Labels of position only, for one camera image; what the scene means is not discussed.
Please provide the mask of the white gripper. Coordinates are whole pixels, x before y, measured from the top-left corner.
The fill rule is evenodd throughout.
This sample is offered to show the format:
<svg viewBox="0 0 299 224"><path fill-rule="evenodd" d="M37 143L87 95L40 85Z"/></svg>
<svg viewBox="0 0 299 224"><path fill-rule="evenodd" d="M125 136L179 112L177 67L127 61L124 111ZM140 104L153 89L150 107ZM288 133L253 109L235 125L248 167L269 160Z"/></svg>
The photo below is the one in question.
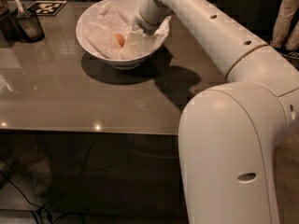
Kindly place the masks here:
<svg viewBox="0 0 299 224"><path fill-rule="evenodd" d="M137 11L131 20L132 26L138 26L144 34L153 35L160 27L163 18L157 13Z"/></svg>

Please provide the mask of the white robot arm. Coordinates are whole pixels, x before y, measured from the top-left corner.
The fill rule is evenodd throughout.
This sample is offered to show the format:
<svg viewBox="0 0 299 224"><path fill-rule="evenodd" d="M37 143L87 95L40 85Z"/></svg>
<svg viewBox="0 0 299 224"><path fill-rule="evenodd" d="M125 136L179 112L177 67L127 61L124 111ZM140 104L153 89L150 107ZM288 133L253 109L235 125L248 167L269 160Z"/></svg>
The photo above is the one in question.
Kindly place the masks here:
<svg viewBox="0 0 299 224"><path fill-rule="evenodd" d="M273 152L299 127L299 73L207 0L142 0L148 33L176 14L225 76L195 95L178 128L190 224L279 224Z"/></svg>

